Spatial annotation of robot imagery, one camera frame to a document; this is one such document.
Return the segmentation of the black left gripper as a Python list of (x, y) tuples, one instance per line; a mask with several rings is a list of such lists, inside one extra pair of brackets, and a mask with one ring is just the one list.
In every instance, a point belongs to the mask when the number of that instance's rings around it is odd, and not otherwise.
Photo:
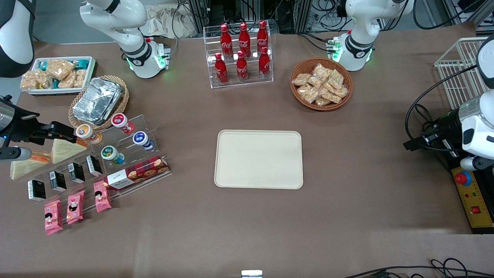
[(440, 138), (440, 150), (462, 149), (462, 124), (459, 120), (459, 110), (450, 110), (437, 119), (437, 124), (423, 124), (421, 136), (403, 143), (406, 150), (431, 150), (435, 137)]

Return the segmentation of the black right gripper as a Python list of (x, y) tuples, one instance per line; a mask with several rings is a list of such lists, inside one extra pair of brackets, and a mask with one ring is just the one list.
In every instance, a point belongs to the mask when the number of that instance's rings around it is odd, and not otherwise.
[(74, 128), (57, 121), (39, 123), (39, 113), (19, 108), (11, 99), (12, 96), (7, 96), (7, 145), (12, 141), (42, 146), (46, 139), (76, 140)]

